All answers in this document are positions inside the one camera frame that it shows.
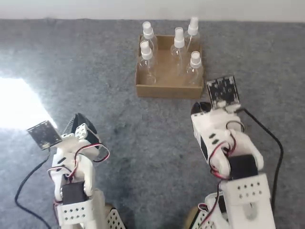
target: black cable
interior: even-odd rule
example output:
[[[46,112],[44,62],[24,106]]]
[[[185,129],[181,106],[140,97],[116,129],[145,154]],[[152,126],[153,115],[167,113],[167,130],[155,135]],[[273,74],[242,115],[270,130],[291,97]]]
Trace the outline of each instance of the black cable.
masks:
[[[37,215],[35,212],[33,212],[33,211],[27,209],[26,207],[22,206],[22,205],[18,202],[18,197],[19,197],[19,195],[20,195],[20,192],[21,192],[21,190],[22,190],[24,184],[27,182],[27,180],[30,178],[30,176],[33,175],[33,173],[34,173],[35,171],[37,171],[44,163],[47,162],[47,160],[48,160],[49,157],[50,157],[50,154],[51,154],[51,151],[50,151],[50,148],[49,148],[49,154],[48,154],[48,156],[47,156],[39,165],[37,165],[37,166],[36,166],[36,167],[35,167],[26,177],[25,177],[25,179],[21,182],[21,184],[20,184],[20,186],[19,186],[19,188],[18,188],[18,190],[17,190],[17,193],[16,193],[16,195],[15,195],[15,203],[16,203],[16,205],[17,205],[19,208],[21,208],[22,210],[28,212],[29,214],[33,215],[34,217],[36,217],[37,219],[39,219],[40,221],[42,221],[42,222],[46,225],[46,227],[47,227],[48,229],[51,229],[51,226],[50,226],[41,216]]]
[[[278,180],[278,174],[279,174],[279,171],[280,171],[282,160],[283,160],[283,157],[284,157],[284,149],[283,149],[283,146],[282,146],[282,143],[280,142],[280,140],[278,140],[278,138],[274,134],[272,134],[271,131],[268,130],[262,123],[260,123],[253,116],[253,114],[251,114],[245,108],[241,108],[241,109],[237,110],[236,112],[238,113],[238,112],[241,112],[241,111],[244,111],[248,116],[250,116],[263,130],[265,130],[276,141],[276,143],[280,147],[280,157],[278,159],[278,163],[277,163],[275,174],[274,174],[272,197],[271,197],[271,208],[272,208],[272,212],[273,212],[273,215],[274,215],[275,214],[275,197],[276,197],[277,180]]]

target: cable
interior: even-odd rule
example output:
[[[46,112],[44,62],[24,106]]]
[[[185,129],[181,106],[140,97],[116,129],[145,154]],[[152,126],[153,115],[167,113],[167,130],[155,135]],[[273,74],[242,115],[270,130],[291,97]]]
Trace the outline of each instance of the cable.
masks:
[[[212,209],[209,211],[209,213],[206,215],[206,217],[203,219],[203,221],[200,223],[200,225],[198,226],[198,228],[200,228],[208,219],[209,217],[212,215],[212,213],[214,212],[217,204],[218,204],[218,201],[219,201],[219,185],[220,185],[220,182],[218,182],[218,185],[217,185],[217,196],[216,196],[216,200],[215,200],[215,203],[212,207]]]
[[[199,203],[198,204],[198,209],[200,211],[208,211],[208,206],[205,203]]]
[[[107,160],[110,157],[110,150],[105,145],[103,145],[102,143],[101,143],[101,147],[103,147],[104,149],[107,150],[107,155],[105,157],[103,157],[101,160],[98,160],[98,161],[93,160],[94,162],[97,162],[97,163],[103,162],[103,161]]]
[[[107,150],[107,155],[106,155],[104,158],[102,158],[101,160],[99,160],[99,161],[94,161],[94,162],[102,162],[102,161],[105,161],[105,160],[107,160],[107,159],[109,158],[109,156],[110,156],[110,151],[109,151],[109,149],[108,149],[106,146],[104,146],[104,144],[102,144],[102,143],[93,143],[93,144],[90,144],[90,145],[83,146],[83,147],[79,148],[79,149],[76,151],[75,155],[74,155],[74,170],[70,173],[70,175],[67,176],[68,179],[71,179],[71,177],[73,177],[74,174],[75,174],[75,172],[76,172],[76,169],[77,169],[77,160],[76,160],[77,155],[78,155],[82,150],[84,150],[84,149],[88,149],[88,148],[96,147],[96,146],[102,146],[102,147],[104,147],[104,148]]]
[[[271,209],[273,212],[273,215],[275,214],[275,198],[276,198],[276,188],[277,188],[277,180],[278,180],[278,174],[280,171],[280,167],[282,164],[282,160],[284,157],[284,148],[282,146],[282,143],[280,142],[280,140],[271,133],[270,130],[268,130],[261,122],[259,122],[254,116],[253,114],[251,114],[246,108],[241,108],[239,110],[237,110],[236,112],[239,113],[241,111],[244,111],[248,116],[250,116],[263,130],[265,130],[265,132],[267,132],[267,134],[269,134],[278,144],[278,146],[280,147],[280,157],[278,159],[277,162],[277,166],[275,169],[275,174],[274,174],[274,180],[273,180],[273,188],[272,188],[272,197],[271,197]]]
[[[227,124],[225,125],[225,128],[226,128],[226,129],[228,129],[228,125],[229,125],[230,123],[238,123],[238,124],[241,126],[242,132],[244,132],[244,124],[243,124],[242,122],[239,122],[239,121],[236,121],[236,120],[231,120],[231,121],[227,122]]]
[[[50,151],[50,148],[49,148],[48,156],[47,156],[40,164],[38,164],[38,165],[37,165],[37,166],[36,166],[36,167],[35,167],[35,168],[34,168],[25,178],[24,178],[24,180],[21,182],[21,184],[20,184],[20,186],[19,186],[19,188],[18,188],[18,190],[17,190],[17,193],[16,193],[16,195],[15,195],[15,203],[16,203],[16,205],[17,205],[19,208],[21,208],[22,210],[26,211],[27,213],[29,213],[29,214],[33,215],[34,217],[36,217],[37,219],[39,219],[41,222],[43,222],[43,223],[46,225],[46,227],[47,227],[48,229],[51,229],[51,226],[50,226],[41,216],[37,215],[35,212],[33,212],[33,211],[27,209],[26,207],[22,206],[22,205],[18,202],[18,197],[19,197],[19,195],[20,195],[20,192],[21,192],[21,190],[22,190],[24,184],[27,182],[27,180],[30,178],[30,176],[32,176],[33,173],[34,173],[35,171],[37,171],[44,163],[47,162],[47,160],[49,159],[50,155],[51,155],[51,151]]]
[[[61,171],[62,168],[64,168],[64,169],[66,169],[66,170],[69,171],[69,174],[68,174],[68,175],[71,174],[72,171],[71,171],[68,167],[66,167],[65,165],[54,166],[54,167],[51,167],[51,168],[48,169],[48,174],[49,174],[50,179],[53,180],[52,177],[51,177],[51,171],[52,171],[52,170],[56,170],[57,172],[59,172],[59,171]]]

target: red wire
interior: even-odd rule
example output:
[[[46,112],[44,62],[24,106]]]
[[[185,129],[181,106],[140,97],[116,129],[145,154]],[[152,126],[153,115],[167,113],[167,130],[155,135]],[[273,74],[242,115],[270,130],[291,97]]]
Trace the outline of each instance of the red wire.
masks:
[[[209,211],[209,213],[206,215],[206,217],[204,218],[204,220],[201,222],[201,224],[198,226],[198,228],[200,228],[208,219],[209,217],[212,215],[212,213],[214,212],[216,206],[217,206],[217,203],[219,201],[219,185],[220,185],[220,182],[218,183],[217,185],[217,196],[216,196],[216,201],[211,209],[211,211]]]
[[[214,154],[216,153],[216,150],[217,150],[222,144],[224,144],[224,143],[227,143],[227,142],[226,142],[226,141],[223,141],[223,142],[219,143],[219,144],[215,147],[215,149],[213,150],[213,152],[211,153],[210,158],[209,158],[209,166],[210,166],[211,170],[213,170],[213,171],[215,171],[215,172],[218,172],[218,170],[215,169],[215,168],[211,165],[211,158],[212,158],[212,157],[214,156]]]
[[[233,139],[234,145],[233,145],[232,149],[230,149],[230,151],[226,154],[227,156],[230,156],[230,155],[234,152],[234,150],[236,149],[236,139],[233,137],[232,134],[230,134],[230,136],[231,136],[232,139]],[[210,155],[210,157],[209,157],[209,161],[208,161],[208,162],[209,162],[209,166],[210,166],[210,168],[211,168],[211,174],[213,174],[213,175],[214,175],[215,177],[217,177],[217,178],[220,178],[221,180],[227,180],[228,178],[227,178],[227,177],[223,177],[221,174],[219,174],[218,170],[215,169],[215,167],[211,165],[211,158],[214,156],[214,154],[216,153],[217,149],[218,149],[222,144],[224,144],[224,143],[227,143],[227,142],[226,142],[226,141],[223,141],[223,142],[219,143],[219,144],[215,147],[215,149],[214,149],[213,152],[211,153],[211,155]],[[214,210],[215,210],[215,208],[216,208],[216,206],[217,206],[217,204],[218,204],[218,201],[219,201],[219,185],[220,185],[220,182],[219,182],[218,185],[217,185],[217,196],[216,196],[216,201],[215,201],[215,203],[214,203],[214,205],[213,205],[211,211],[209,211],[209,213],[206,215],[206,217],[205,217],[204,220],[201,222],[201,224],[199,225],[198,228],[200,228],[200,227],[209,219],[209,217],[212,215],[212,213],[214,212]]]
[[[87,145],[87,146],[83,146],[83,147],[81,147],[81,148],[79,148],[77,151],[76,151],[76,153],[75,153],[75,155],[74,155],[74,166],[75,166],[75,168],[74,168],[74,170],[71,172],[71,174],[68,176],[68,179],[71,179],[71,177],[73,177],[74,175],[75,175],[75,172],[76,172],[76,169],[77,169],[77,163],[76,163],[76,157],[77,157],[77,155],[83,150],[83,149],[87,149],[87,148],[91,148],[91,147],[95,147],[95,146],[101,146],[102,145],[102,143],[94,143],[94,144],[90,144],[90,145]]]

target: white wall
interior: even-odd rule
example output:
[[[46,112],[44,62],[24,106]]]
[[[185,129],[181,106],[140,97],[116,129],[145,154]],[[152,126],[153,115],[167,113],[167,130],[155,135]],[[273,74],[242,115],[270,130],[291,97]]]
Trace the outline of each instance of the white wall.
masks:
[[[302,21],[305,0],[0,0],[3,19]]]

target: circuit board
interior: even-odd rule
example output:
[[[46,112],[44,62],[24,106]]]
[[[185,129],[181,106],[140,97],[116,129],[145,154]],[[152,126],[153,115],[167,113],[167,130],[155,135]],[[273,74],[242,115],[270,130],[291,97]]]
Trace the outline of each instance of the circuit board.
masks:
[[[49,121],[44,121],[27,130],[40,149],[47,149],[61,142],[61,136]]]
[[[213,109],[239,104],[239,96],[234,75],[206,82]]]

